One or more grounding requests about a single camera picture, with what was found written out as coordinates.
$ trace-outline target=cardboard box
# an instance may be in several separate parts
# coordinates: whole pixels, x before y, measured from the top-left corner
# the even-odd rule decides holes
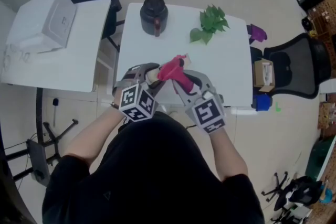
[[[270,85],[265,85],[264,80],[262,78],[264,62],[268,62],[272,66],[272,83]],[[253,73],[254,73],[253,84],[255,87],[260,88],[259,92],[270,92],[271,90],[273,90],[273,88],[275,87],[275,77],[274,77],[274,67],[273,67],[272,61],[269,61],[266,59],[255,61],[253,64]]]

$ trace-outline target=person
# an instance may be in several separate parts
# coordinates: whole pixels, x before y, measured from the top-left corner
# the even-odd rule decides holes
[[[119,104],[120,91],[115,96]],[[265,223],[247,166],[224,128],[209,135],[219,179],[184,126],[164,113],[129,123],[89,167],[124,118],[108,108],[70,143],[51,175],[43,222],[113,223],[178,219]]]

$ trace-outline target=blue object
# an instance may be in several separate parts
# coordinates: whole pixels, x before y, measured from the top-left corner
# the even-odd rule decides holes
[[[255,95],[254,98],[256,99],[256,111],[268,111],[271,107],[272,98],[267,94]]]
[[[328,204],[331,202],[331,200],[332,200],[332,192],[330,189],[327,188],[325,191],[325,199],[324,200],[320,199],[320,202],[323,204]]]

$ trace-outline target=kettle lid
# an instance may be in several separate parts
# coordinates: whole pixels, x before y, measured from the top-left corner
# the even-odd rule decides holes
[[[164,11],[166,4],[164,0],[145,0],[143,7],[148,16],[156,17]]]

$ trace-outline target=person's right arm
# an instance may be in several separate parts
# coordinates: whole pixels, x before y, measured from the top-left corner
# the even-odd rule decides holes
[[[247,165],[235,149],[224,128],[211,133],[210,140],[214,150],[216,170],[221,181],[247,173]]]

